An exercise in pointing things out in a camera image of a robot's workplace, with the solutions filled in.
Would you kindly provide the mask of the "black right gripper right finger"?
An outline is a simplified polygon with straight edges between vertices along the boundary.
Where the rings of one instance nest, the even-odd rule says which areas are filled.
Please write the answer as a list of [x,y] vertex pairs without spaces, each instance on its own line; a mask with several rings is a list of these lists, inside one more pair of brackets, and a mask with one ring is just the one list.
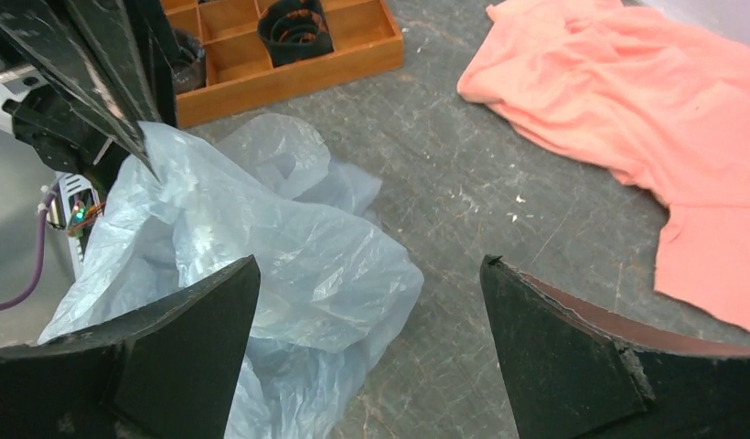
[[479,271],[522,438],[750,438],[750,347],[623,317],[518,271]]

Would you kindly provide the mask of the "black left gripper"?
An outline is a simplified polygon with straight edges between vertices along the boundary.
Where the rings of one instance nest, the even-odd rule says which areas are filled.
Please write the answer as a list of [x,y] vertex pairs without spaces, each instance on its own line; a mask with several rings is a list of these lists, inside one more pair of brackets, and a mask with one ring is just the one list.
[[2,84],[15,139],[100,191],[128,156],[149,163],[143,123],[177,125],[177,43],[159,1],[0,1],[0,54],[47,80]]

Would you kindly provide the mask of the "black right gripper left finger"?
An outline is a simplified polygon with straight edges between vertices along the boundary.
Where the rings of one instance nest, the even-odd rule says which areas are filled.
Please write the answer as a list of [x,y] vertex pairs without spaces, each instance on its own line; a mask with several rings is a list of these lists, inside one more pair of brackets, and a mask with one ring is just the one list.
[[0,438],[221,438],[260,284],[248,256],[102,324],[0,348]]

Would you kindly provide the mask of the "translucent blue trash bag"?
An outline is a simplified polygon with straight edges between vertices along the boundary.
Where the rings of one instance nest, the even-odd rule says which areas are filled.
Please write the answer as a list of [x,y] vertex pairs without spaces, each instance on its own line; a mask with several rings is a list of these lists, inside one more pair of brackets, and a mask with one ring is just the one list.
[[262,273],[229,438],[324,438],[423,287],[371,211],[381,182],[320,133],[259,115],[216,144],[144,123],[152,164],[123,162],[76,282],[41,341],[173,294],[245,256]]

